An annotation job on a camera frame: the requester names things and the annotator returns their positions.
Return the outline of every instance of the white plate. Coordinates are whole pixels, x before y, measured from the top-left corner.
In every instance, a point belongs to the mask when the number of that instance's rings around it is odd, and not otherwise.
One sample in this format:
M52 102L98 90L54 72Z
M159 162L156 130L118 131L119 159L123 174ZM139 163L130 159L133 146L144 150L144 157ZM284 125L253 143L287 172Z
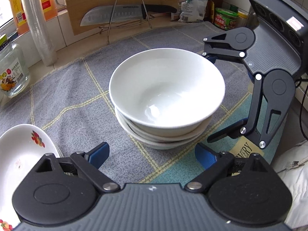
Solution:
M12 206L13 193L45 153L61 157L49 136L34 125L17 125L0 137L0 226L3 230L9 231L20 223Z
M139 128L158 136L162 135L151 131L163 129L169 132L165 137L176 137L191 132L217 110L225 84L204 57L161 48L123 61L111 76L109 93L114 106Z
M189 138L193 138L201 133L204 132L204 130L206 129L206 127L209 125L212 116L210 116L209 118L205 119L203 122L201 122L201 124L193 131L191 131L188 134L182 135L182 136L178 136L178 137L163 137L163 136L155 136L152 135L150 133L147 133L146 131L144 131L143 129L138 128L138 126L136 126L130 119L127 119L124 115L121 115L123 117L123 119L126 121L126 123L128 124L128 126L139 136L149 140L149 141L154 141L154 142L177 142L177 141L182 141L182 140L186 140Z
M187 140L183 140L183 141L179 141L179 142L170 142L170 143L153 142L153 141L149 141L149 140L142 138L141 136L137 135L129 127L129 125L125 122L125 120L123 119L123 116L117 110L117 108L115 108L115 116L116 116L118 122L120 123L121 127L126 131L126 133L128 133L129 135L131 135L132 137L134 137L135 139L137 139L141 143L143 143L145 146L153 148L153 149L172 149L172 148L187 144L187 143L193 141L194 139L196 139L197 137L199 137L202 134L202 133L200 133L199 135L194 136L193 138L189 138Z

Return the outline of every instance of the plastic bag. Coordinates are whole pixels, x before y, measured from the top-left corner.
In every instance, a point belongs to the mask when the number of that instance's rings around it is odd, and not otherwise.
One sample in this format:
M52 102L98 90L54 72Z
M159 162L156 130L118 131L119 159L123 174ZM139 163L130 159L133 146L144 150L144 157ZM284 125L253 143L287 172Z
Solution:
M179 22L203 22L208 0L186 0L182 3Z

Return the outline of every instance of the black cable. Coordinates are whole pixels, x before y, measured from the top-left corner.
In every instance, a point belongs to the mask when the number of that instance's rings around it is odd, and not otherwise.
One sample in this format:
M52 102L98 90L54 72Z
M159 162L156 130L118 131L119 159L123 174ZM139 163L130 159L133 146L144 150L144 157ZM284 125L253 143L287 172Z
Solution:
M305 139L308 141L308 137L306 136L306 134L304 133L304 130L303 130L303 126L301 124L301 114L303 112L303 107L304 107L304 101L305 101L305 97L306 97L306 94L307 94L307 91L308 91L308 86L304 92L304 96L303 96L303 100L301 102L301 110L299 111L299 127L301 128L301 133L302 135L305 137Z
M301 82L308 82L308 79L300 78L300 79L295 80L295 83L297 83L297 82L298 82L298 84L295 85L295 88L298 88L301 85Z

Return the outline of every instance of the orange bottle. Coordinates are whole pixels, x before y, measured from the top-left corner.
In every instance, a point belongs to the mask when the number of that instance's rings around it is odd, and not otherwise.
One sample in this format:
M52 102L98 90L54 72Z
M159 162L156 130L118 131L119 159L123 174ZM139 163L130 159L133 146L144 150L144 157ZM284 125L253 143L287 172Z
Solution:
M21 0L9 0L12 8L14 23L18 35L29 31L25 12ZM41 0L45 20L48 21L58 15L58 9L55 0Z

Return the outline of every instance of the knife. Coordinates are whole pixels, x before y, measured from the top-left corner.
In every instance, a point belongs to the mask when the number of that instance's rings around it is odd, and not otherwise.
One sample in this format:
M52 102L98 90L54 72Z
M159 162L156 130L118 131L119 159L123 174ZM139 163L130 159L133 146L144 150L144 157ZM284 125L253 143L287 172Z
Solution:
M177 9L168 5L145 4L148 12L176 13ZM89 10L81 20L80 26L109 23L113 6L100 6ZM143 4L117 5L112 22L121 22L134 19L146 19Z

